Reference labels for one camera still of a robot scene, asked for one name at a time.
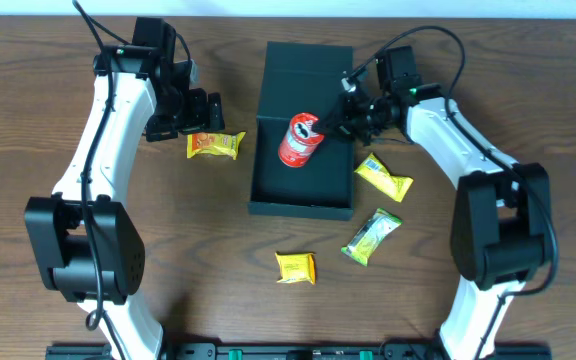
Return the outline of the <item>yellow peanut butter snack packet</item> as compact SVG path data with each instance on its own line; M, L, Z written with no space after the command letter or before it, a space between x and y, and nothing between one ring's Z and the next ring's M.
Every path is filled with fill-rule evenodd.
M245 131L234 135L221 133L195 133L187 136L187 157L199 154L229 156L237 159L239 145L246 135Z

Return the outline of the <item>red Pringles can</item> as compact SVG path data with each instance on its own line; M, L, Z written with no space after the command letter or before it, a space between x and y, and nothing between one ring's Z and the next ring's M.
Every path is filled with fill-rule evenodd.
M279 146L279 159L288 167L303 167L324 140L322 134L313 131L319 118L311 113L299 113L292 117Z

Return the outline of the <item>yellow wafer snack packet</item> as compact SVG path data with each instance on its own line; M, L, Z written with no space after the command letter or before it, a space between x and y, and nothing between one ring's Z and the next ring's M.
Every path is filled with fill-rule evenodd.
M396 202L402 202L414 179L392 175L386 166L371 153L356 169L355 173Z

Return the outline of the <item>black gift box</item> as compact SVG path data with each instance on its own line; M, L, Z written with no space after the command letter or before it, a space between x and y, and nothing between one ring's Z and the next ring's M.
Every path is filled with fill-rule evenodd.
M314 128L336 104L352 62L347 46L267 44L250 214L352 218L354 146Z

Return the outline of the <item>green white snack packet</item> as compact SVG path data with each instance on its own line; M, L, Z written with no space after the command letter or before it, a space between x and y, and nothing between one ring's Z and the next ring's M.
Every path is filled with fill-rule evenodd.
M382 241L402 224L400 218L378 208L353 239L341 248L341 253L367 267L370 257Z

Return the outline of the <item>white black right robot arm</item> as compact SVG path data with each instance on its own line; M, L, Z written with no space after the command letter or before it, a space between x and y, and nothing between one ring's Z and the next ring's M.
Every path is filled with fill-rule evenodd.
M450 313L433 339L397 341L386 347L386 358L551 358L546 345L495 342L509 305L530 295L526 283L555 262L547 172L492 145L449 92L422 80L411 47L382 50L376 63L381 95L362 90L363 70L344 73L337 103L315 129L370 144L396 128L421 146L456 189L450 249L460 274Z

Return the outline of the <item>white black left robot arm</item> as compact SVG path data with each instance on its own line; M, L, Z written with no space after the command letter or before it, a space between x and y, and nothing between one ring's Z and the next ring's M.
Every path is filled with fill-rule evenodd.
M221 131L221 98L197 87L192 58L174 59L183 40L161 18L139 17L132 39L101 44L94 100L76 152L48 197L32 197L24 221L44 286L87 313L110 347L93 358L159 359L163 326L140 284L144 243L125 202L141 140Z

